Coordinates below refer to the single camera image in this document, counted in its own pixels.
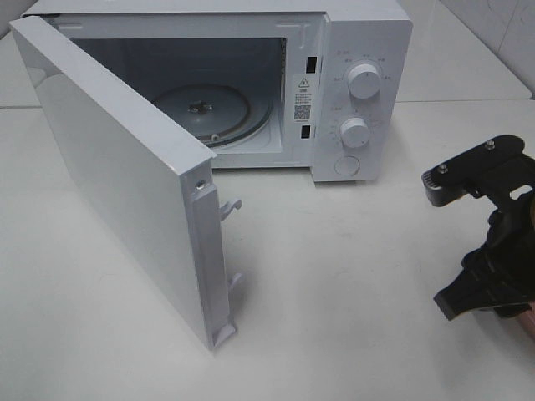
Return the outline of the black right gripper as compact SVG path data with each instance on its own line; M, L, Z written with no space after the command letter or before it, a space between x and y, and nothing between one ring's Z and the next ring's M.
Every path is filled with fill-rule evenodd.
M529 164L526 186L533 188L534 160L524 156ZM490 311L507 319L531 310L530 302L534 302L534 191L517 199L512 198L511 192L507 205L497 207L490 214L483 245L464 256L461 273L434 296L436 305L449 321L466 312Z

